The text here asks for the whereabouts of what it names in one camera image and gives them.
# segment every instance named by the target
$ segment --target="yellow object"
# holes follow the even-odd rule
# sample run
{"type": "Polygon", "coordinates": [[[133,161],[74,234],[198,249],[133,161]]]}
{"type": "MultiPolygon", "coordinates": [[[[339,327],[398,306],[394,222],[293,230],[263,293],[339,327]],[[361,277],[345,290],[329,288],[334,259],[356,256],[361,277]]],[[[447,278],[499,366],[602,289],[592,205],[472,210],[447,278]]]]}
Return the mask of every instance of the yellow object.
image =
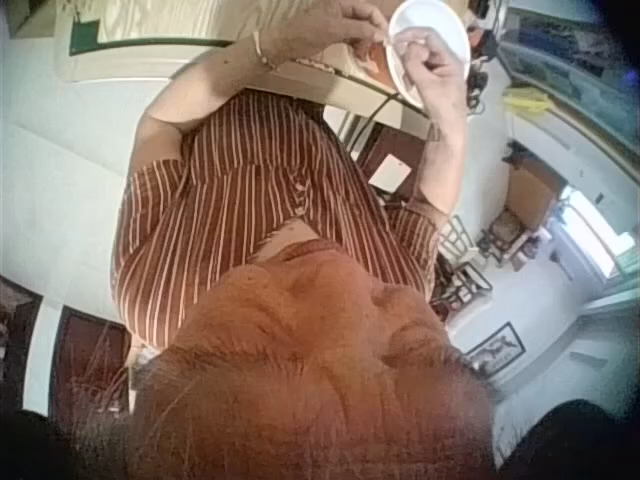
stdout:
{"type": "Polygon", "coordinates": [[[553,107],[549,95],[534,87],[507,88],[502,98],[507,107],[528,113],[544,113],[553,107]]]}

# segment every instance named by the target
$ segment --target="finger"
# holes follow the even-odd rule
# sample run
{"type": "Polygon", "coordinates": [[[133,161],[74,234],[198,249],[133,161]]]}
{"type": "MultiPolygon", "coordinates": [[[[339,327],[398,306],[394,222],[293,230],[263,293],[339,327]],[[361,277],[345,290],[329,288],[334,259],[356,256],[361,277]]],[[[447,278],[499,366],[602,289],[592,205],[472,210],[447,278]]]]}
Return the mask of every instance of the finger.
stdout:
{"type": "Polygon", "coordinates": [[[378,30],[389,31],[389,23],[380,9],[362,0],[340,0],[342,15],[353,20],[366,20],[378,30]]]}
{"type": "Polygon", "coordinates": [[[404,84],[404,88],[407,91],[411,90],[414,86],[411,78],[409,78],[409,75],[407,75],[406,73],[402,74],[402,83],[404,84]]]}
{"type": "Polygon", "coordinates": [[[372,43],[368,40],[358,40],[352,44],[353,51],[356,54],[358,60],[362,62],[367,62],[370,60],[370,50],[372,43]]]}
{"type": "Polygon", "coordinates": [[[367,40],[370,42],[384,42],[386,32],[381,32],[369,22],[363,20],[344,19],[340,24],[341,36],[344,40],[367,40]]]}
{"type": "Polygon", "coordinates": [[[444,66],[460,63],[458,56],[433,28],[411,27],[403,30],[393,38],[394,44],[402,45],[408,42],[423,43],[431,52],[429,61],[432,64],[444,66]]]}
{"type": "Polygon", "coordinates": [[[407,76],[416,85],[424,84],[433,79],[434,75],[426,67],[429,60],[429,49],[419,43],[411,42],[402,57],[402,63],[407,76]]]}
{"type": "Polygon", "coordinates": [[[392,43],[393,50],[396,52],[399,58],[404,57],[404,54],[407,53],[408,43],[392,43]]]}

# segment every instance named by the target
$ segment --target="white paper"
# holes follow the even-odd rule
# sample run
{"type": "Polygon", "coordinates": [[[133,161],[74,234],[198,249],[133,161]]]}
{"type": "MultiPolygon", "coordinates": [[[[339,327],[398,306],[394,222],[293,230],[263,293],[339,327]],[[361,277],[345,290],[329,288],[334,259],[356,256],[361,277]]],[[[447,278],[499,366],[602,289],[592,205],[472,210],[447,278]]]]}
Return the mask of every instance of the white paper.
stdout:
{"type": "Polygon", "coordinates": [[[389,154],[373,174],[369,184],[385,192],[394,193],[410,173],[411,168],[406,163],[389,154]]]}

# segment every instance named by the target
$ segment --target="hand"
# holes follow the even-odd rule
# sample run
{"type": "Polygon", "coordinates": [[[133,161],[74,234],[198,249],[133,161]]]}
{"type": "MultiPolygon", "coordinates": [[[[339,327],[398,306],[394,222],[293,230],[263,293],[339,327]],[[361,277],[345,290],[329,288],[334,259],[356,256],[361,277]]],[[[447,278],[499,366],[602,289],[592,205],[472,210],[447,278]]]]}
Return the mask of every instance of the hand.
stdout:
{"type": "Polygon", "coordinates": [[[396,35],[393,43],[404,64],[408,86],[416,86],[440,131],[463,134],[467,87],[462,61],[432,28],[408,28],[396,35]]]}
{"type": "Polygon", "coordinates": [[[366,59],[372,43],[387,38],[380,10],[363,0],[316,0],[284,26],[263,32],[265,54],[274,63],[308,58],[335,43],[351,45],[366,59]]]}

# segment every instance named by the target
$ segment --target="white bowl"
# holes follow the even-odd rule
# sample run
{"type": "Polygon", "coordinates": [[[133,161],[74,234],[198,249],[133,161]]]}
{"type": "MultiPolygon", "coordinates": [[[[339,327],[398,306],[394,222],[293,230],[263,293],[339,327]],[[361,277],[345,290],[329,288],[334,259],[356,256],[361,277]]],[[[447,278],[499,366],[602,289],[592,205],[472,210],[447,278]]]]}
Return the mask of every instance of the white bowl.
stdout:
{"type": "MultiPolygon", "coordinates": [[[[444,39],[464,63],[464,77],[469,74],[471,47],[467,31],[456,12],[440,0],[407,0],[394,12],[389,22],[389,36],[393,37],[409,27],[431,27],[444,39]]],[[[423,108],[418,90],[407,90],[402,77],[404,66],[392,45],[387,46],[389,72],[400,94],[416,107],[423,108]]]]}

